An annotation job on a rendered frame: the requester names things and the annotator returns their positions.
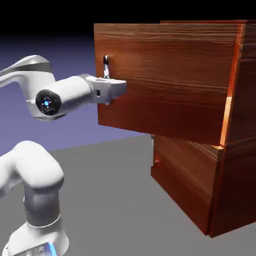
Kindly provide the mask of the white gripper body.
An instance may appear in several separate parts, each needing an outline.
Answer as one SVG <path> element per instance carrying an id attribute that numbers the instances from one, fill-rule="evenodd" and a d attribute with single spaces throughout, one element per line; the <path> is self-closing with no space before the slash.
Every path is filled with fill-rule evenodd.
<path id="1" fill-rule="evenodd" d="M 109 99 L 115 100 L 126 93 L 127 82 L 125 80 L 119 79 L 109 79 L 110 88 L 109 88 Z"/>

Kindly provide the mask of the curved silver door handle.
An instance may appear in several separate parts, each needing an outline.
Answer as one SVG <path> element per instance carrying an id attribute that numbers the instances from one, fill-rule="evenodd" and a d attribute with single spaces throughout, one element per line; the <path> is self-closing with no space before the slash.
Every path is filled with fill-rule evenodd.
<path id="1" fill-rule="evenodd" d="M 110 70 L 109 70 L 109 56 L 103 56 L 103 78 L 110 79 Z"/>

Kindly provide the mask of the large wooden cabinet door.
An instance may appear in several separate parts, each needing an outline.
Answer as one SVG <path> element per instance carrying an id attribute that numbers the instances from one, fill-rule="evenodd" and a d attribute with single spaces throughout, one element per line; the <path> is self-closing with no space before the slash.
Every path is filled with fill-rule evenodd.
<path id="1" fill-rule="evenodd" d="M 218 146 L 243 25 L 96 23 L 95 68 L 127 91 L 98 106 L 102 126 Z"/>

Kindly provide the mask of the small wooden cabinet door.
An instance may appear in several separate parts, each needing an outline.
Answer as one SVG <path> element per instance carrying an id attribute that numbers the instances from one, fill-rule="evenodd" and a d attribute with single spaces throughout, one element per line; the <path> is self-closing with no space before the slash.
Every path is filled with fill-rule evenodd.
<path id="1" fill-rule="evenodd" d="M 223 151 L 222 146 L 153 137 L 151 176 L 205 235 Z"/>

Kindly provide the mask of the brown wooden cabinet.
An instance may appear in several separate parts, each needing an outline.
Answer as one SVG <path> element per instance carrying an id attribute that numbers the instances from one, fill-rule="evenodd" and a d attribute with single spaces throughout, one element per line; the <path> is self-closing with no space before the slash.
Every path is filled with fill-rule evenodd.
<path id="1" fill-rule="evenodd" d="M 207 236 L 256 222 L 256 20 L 239 20 Z"/>

